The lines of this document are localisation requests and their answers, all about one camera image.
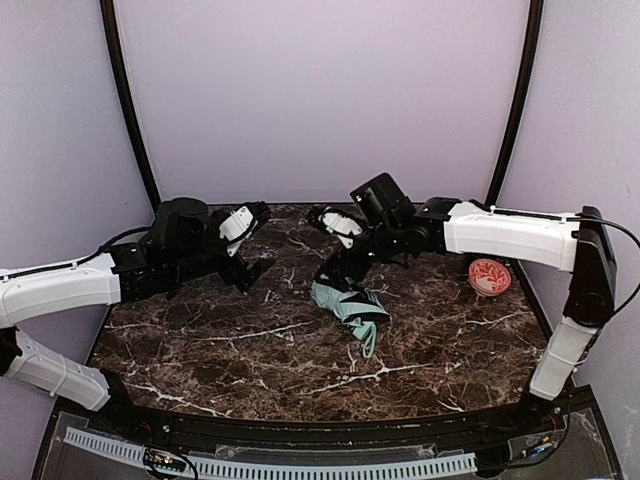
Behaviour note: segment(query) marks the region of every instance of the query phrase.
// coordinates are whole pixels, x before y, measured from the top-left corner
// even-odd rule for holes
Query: robotic arm
[[[616,261],[598,223],[600,212],[584,207],[577,214],[549,215],[452,198],[432,198],[416,209],[386,173],[354,190],[351,197],[366,221],[330,207],[314,207],[307,217],[314,227],[337,235],[342,244],[316,274],[313,296],[343,323],[353,325],[356,317],[361,325],[379,321],[370,295],[358,296],[360,287],[354,291],[354,286],[374,263],[388,263],[398,254],[415,258],[423,252],[480,253],[573,273],[563,317],[523,394],[528,407],[522,415],[548,410],[614,313]],[[352,312],[347,322],[345,305]]]
[[[272,264],[248,267],[240,245],[270,217],[263,202],[235,211],[214,210],[195,199],[163,202],[150,227],[118,235],[93,255],[32,269],[0,270],[0,375],[16,378],[98,411],[126,390],[112,372],[80,365],[30,338],[23,320],[87,305],[135,302],[174,295],[189,280],[217,272],[241,292]],[[136,241],[116,244],[143,233]]]

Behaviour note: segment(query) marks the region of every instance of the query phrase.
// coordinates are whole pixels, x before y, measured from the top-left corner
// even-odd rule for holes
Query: white wall
[[[416,200],[484,198],[528,1],[117,5],[163,197],[348,201],[388,170]]]
[[[545,3],[523,123],[500,205],[603,215],[640,233],[640,3]],[[637,284],[640,252],[611,233],[618,302]],[[529,266],[551,318],[569,278]],[[640,478],[640,300],[605,328],[577,379],[590,383],[628,478]]]
[[[0,2],[0,266],[91,253],[151,217],[98,1]],[[85,361],[103,307],[20,324]],[[0,378],[0,476],[31,478],[53,400]]]

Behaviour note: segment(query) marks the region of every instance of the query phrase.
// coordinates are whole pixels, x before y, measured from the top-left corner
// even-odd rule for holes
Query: light green fabric
[[[363,321],[362,318],[357,315],[364,313],[389,314],[382,308],[382,304],[375,293],[369,289],[364,289],[364,293],[375,305],[357,302],[344,303],[344,300],[359,295],[359,292],[341,292],[340,290],[318,282],[311,284],[311,298],[313,298],[319,307],[333,312],[343,325],[350,327],[354,337],[362,341],[362,355],[365,358],[371,358],[376,349],[377,327],[375,322]]]

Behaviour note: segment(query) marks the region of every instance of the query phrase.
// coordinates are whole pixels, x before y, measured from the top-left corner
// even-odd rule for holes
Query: red bowl
[[[469,265],[469,282],[479,295],[495,297],[509,289],[511,274],[500,262],[479,258]]]

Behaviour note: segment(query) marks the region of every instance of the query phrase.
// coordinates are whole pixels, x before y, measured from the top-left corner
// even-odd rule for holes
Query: black vertical post
[[[147,191],[149,202],[155,212],[160,205],[160,192],[153,172],[147,151],[144,148],[140,125],[133,106],[133,97],[127,80],[127,71],[124,65],[124,57],[122,55],[122,45],[120,44],[120,35],[118,34],[118,23],[116,21],[115,7],[113,0],[100,0],[100,8],[102,9],[102,23],[104,25],[104,33],[107,38],[107,46],[109,49],[109,57],[111,59],[111,68],[113,69],[113,77],[116,82],[118,96],[120,97],[120,107],[124,115],[124,121],[129,132],[129,139],[133,147],[133,153],[136,157],[138,169],[142,176],[144,188]]]
[[[540,24],[542,23],[542,8],[544,0],[531,0],[529,4],[529,19],[527,20],[527,31],[524,39],[524,47],[522,49],[522,59],[520,60],[520,70],[518,72],[518,81],[516,82],[516,90],[513,94],[513,102],[511,104],[511,112],[509,112],[509,120],[507,128],[504,132],[504,139],[500,147],[500,154],[496,162],[496,168],[493,172],[489,192],[485,200],[486,205],[495,205],[502,189],[502,184],[507,175],[509,161],[513,154],[513,147],[516,143],[518,128],[522,120],[522,112],[529,91],[529,82],[531,81],[531,73],[533,72],[533,61],[536,56],[536,48],[538,46],[538,36],[540,34]]]

